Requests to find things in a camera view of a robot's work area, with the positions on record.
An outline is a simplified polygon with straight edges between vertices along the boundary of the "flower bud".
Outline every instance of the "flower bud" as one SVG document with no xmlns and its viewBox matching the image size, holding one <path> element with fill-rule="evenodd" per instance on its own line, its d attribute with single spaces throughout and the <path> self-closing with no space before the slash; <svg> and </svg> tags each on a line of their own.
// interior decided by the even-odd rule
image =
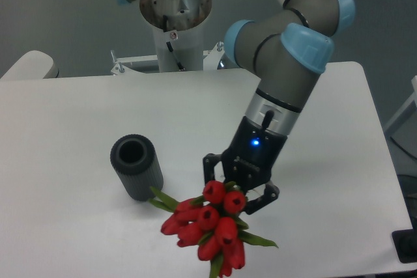
<svg viewBox="0 0 417 278">
<path fill-rule="evenodd" d="M 197 245 L 203 235 L 204 232 L 197 223 L 188 224 L 178 231 L 178 246 Z"/>
<path fill-rule="evenodd" d="M 188 222 L 177 221 L 174 214 L 162 224 L 161 232 L 166 235 L 178 234 L 178 231 L 184 226 L 188 225 Z"/>
<path fill-rule="evenodd" d="M 240 191 L 234 190 L 226 193 L 223 207 L 227 213 L 236 214 L 241 212 L 246 205 L 246 198 Z"/>
<path fill-rule="evenodd" d="M 220 218 L 216 230 L 214 231 L 214 235 L 221 246 L 234 245 L 237 238 L 237 226 L 233 218 Z"/>
<path fill-rule="evenodd" d="M 220 219 L 219 212 L 212 206 L 204 206 L 200 209 L 197 223 L 203 230 L 212 230 L 214 229 Z"/>
<path fill-rule="evenodd" d="M 211 236 L 206 243 L 198 247 L 198 258 L 199 260 L 212 260 L 221 248 L 216 237 Z"/>
<path fill-rule="evenodd" d="M 193 201 L 193 199 L 188 199 L 178 204 L 174 212 L 177 221 L 189 222 L 197 220 L 198 213 L 203 205 L 192 205 L 191 201 Z"/>
<path fill-rule="evenodd" d="M 245 250 L 243 242 L 238 238 L 236 244 L 223 248 L 224 261 L 236 270 L 245 266 Z"/>
<path fill-rule="evenodd" d="M 222 182 L 216 180 L 209 181 L 203 190 L 204 199 L 212 204 L 220 204 L 226 194 L 226 190 Z"/>
<path fill-rule="evenodd" d="M 232 274 L 232 266 L 226 261 L 223 261 L 222 268 L 220 269 L 219 277 L 223 278 L 223 276 L 230 277 Z"/>
</svg>

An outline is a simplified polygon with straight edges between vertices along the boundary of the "black cylinder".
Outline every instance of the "black cylinder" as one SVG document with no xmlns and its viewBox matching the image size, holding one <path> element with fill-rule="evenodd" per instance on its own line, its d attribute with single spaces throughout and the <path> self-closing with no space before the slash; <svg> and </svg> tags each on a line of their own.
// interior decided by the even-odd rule
<svg viewBox="0 0 417 278">
<path fill-rule="evenodd" d="M 113 145 L 110 162 L 131 198 L 146 201 L 153 198 L 150 187 L 164 185 L 153 144 L 142 135 L 127 135 Z"/>
</svg>

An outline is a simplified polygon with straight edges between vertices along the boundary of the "white table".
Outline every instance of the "white table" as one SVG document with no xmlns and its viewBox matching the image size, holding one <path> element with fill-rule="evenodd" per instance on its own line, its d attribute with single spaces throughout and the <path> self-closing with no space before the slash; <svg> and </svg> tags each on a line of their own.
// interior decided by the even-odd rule
<svg viewBox="0 0 417 278">
<path fill-rule="evenodd" d="M 208 277 L 196 247 L 159 233 L 168 213 L 133 201 L 109 162 L 129 133 L 156 147 L 164 191 L 203 187 L 258 79 L 244 70 L 0 82 L 1 277 Z M 280 249 L 246 248 L 234 277 L 337 277 L 401 264 L 411 227 L 362 67 L 329 64 L 280 154 L 277 202 L 243 216 Z"/>
</svg>

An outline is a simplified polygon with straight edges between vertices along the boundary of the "led indicator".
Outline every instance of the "led indicator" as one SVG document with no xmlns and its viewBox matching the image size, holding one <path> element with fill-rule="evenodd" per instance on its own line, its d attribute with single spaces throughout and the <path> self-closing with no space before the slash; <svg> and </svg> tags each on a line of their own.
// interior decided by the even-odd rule
<svg viewBox="0 0 417 278">
<path fill-rule="evenodd" d="M 259 139 L 252 139 L 252 141 L 250 142 L 250 144 L 252 146 L 259 146 Z"/>
</svg>

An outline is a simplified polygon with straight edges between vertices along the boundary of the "cylinder opening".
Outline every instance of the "cylinder opening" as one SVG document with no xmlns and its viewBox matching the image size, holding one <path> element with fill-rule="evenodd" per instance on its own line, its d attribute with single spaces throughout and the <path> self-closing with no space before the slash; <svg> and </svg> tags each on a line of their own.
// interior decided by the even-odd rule
<svg viewBox="0 0 417 278">
<path fill-rule="evenodd" d="M 129 140 L 123 143 L 119 150 L 120 159 L 127 163 L 137 163 L 145 155 L 145 147 L 138 140 Z"/>
</svg>

